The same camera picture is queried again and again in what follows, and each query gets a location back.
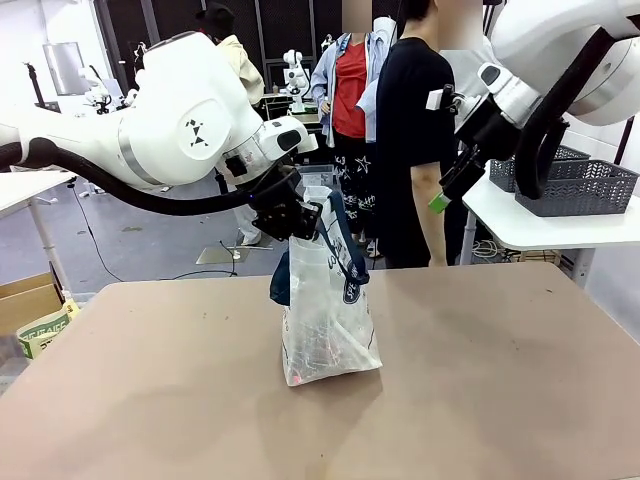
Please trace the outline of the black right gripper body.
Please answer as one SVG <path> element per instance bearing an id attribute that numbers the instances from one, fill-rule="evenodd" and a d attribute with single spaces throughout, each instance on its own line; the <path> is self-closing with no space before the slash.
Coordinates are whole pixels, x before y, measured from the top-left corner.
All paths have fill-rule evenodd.
<path id="1" fill-rule="evenodd" d="M 512 157 L 521 130 L 507 119 L 492 96 L 480 99 L 456 129 L 455 136 L 466 147 L 477 147 L 488 160 Z"/>

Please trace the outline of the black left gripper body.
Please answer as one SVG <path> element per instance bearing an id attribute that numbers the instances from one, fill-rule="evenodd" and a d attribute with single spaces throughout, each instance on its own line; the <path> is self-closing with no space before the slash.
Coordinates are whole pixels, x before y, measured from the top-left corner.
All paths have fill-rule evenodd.
<path id="1" fill-rule="evenodd" d="M 296 191 L 300 180 L 296 169 L 272 169 L 251 188 L 257 229 L 279 241 L 311 238 L 311 209 Z"/>

